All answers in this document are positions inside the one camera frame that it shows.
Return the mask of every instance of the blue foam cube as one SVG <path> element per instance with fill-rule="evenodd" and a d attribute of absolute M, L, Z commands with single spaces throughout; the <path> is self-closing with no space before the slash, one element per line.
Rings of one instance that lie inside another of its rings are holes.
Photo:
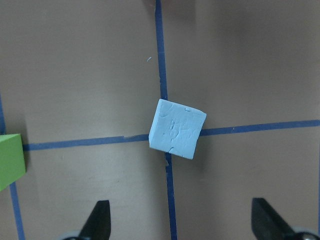
<path fill-rule="evenodd" d="M 160 99 L 149 133 L 150 148 L 193 159 L 206 116 L 198 109 Z"/>

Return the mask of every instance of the cube face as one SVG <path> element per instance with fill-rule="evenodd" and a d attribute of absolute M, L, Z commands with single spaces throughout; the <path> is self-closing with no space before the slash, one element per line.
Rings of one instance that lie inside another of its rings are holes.
<path fill-rule="evenodd" d="M 0 135 L 0 191 L 26 173 L 20 134 Z"/>
<path fill-rule="evenodd" d="M 149 133 L 150 148 L 193 159 L 206 116 L 198 109 L 160 99 Z"/>

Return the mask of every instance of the foam block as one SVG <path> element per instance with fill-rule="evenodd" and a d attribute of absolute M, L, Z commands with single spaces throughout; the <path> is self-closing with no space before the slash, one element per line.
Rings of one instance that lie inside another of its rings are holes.
<path fill-rule="evenodd" d="M 26 165 L 20 134 L 0 135 L 0 191 L 25 173 Z"/>
<path fill-rule="evenodd" d="M 206 116 L 198 109 L 160 99 L 149 133 L 150 148 L 193 159 Z"/>

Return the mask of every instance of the blue painter's tape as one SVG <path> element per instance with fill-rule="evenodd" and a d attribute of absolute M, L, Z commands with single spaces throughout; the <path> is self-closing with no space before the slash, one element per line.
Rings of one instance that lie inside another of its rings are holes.
<path fill-rule="evenodd" d="M 166 186 L 167 186 L 167 193 L 168 193 L 171 240 L 177 240 L 178 237 L 177 237 L 174 175 L 172 172 L 172 158 L 170 153 L 165 153 L 165 160 L 166 160 L 165 172 L 166 172 Z"/>
<path fill-rule="evenodd" d="M 6 122 L 0 95 L 0 135 L 3 134 L 6 134 Z M 15 182 L 10 184 L 10 193 L 18 239 L 25 240 L 24 226 L 22 223 L 17 186 Z"/>
<path fill-rule="evenodd" d="M 257 132 L 257 131 L 308 128 L 308 127 L 320 127 L 320 120 L 287 121 L 287 122 L 202 129 L 200 132 L 200 136 L 239 134 L 239 133 Z M 141 134 L 141 135 L 129 136 L 129 137 L 112 136 L 112 137 L 89 138 L 89 139 L 79 139 L 79 140 L 29 143 L 29 144 L 23 145 L 23 150 L 25 152 L 28 152 L 28 151 L 46 150 L 46 149 L 70 148 L 70 147 L 77 147 L 77 146 L 142 142 L 147 140 L 148 140 L 148 134 Z"/>
<path fill-rule="evenodd" d="M 162 23 L 161 0 L 155 1 L 154 16 L 155 16 L 156 45 L 158 50 L 160 95 L 162 99 L 168 100 L 165 41 L 164 41 L 164 30 L 163 30 L 163 23 Z"/>
<path fill-rule="evenodd" d="M 79 139 L 79 140 L 30 143 L 30 144 L 24 144 L 23 150 L 25 152 L 29 152 L 29 151 L 36 151 L 36 150 L 60 149 L 60 148 L 70 148 L 70 147 L 77 147 L 77 146 L 141 142 L 141 141 L 147 141 L 147 140 L 148 140 L 148 134 L 142 134 L 142 135 L 136 135 L 136 136 L 130 136 L 130 137 L 113 136 L 113 137 L 101 137 L 101 138 L 90 138 L 90 139 Z"/>
<path fill-rule="evenodd" d="M 10 184 L 10 193 L 11 193 L 11 201 L 12 201 L 12 205 L 13 205 L 15 225 L 16 225 L 16 230 L 18 233 L 18 239 L 25 240 L 26 239 L 25 238 L 25 231 L 24 231 L 24 226 L 22 223 L 17 186 L 16 186 L 15 182 Z"/>
<path fill-rule="evenodd" d="M 0 135 L 6 134 L 6 122 L 0 94 Z"/>
<path fill-rule="evenodd" d="M 221 127 L 221 128 L 202 129 L 200 132 L 200 136 L 239 134 L 239 133 L 257 132 L 257 131 L 295 129 L 295 128 L 307 128 L 307 127 L 319 127 L 319 126 L 320 126 L 320 120 L 286 121 L 286 122 L 245 125 L 245 126 L 230 126 L 230 127 Z"/>
<path fill-rule="evenodd" d="M 156 31 L 156 45 L 158 50 L 158 68 L 160 77 L 160 96 L 163 100 L 168 100 L 167 90 L 167 74 L 166 74 L 166 56 L 165 56 L 165 41 L 164 30 L 162 23 L 162 9 L 161 0 L 155 0 L 155 31 Z M 175 192 L 174 192 L 174 176 L 172 172 L 171 154 L 165 153 L 167 161 L 166 171 L 166 187 L 168 194 L 169 207 L 169 221 L 171 240 L 177 240 L 177 223 L 176 223 L 176 206 L 175 206 Z"/>

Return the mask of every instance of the green block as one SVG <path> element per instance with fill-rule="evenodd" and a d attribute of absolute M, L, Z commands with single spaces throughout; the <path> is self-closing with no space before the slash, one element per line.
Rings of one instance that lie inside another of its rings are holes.
<path fill-rule="evenodd" d="M 26 173 L 20 134 L 0 135 L 0 191 Z"/>

